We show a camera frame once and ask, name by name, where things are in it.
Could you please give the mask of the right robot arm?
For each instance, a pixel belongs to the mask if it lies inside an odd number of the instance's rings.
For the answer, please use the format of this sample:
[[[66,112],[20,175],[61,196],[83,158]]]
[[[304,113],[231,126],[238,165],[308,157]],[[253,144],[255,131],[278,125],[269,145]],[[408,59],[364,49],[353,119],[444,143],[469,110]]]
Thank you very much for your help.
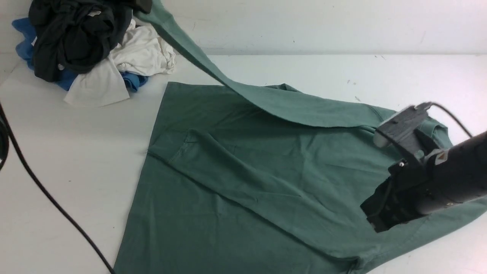
[[[448,149],[420,130],[392,142],[402,158],[360,208],[377,233],[486,197],[486,133]]]

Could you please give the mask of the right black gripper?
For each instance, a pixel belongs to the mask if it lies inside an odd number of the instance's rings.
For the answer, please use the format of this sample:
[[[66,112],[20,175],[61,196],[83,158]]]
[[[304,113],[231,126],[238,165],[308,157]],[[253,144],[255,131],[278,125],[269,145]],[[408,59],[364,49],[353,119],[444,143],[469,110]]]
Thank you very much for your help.
[[[402,160],[388,167],[388,173],[389,177],[360,205],[376,233],[426,216],[416,208],[418,188],[428,178],[425,164]]]

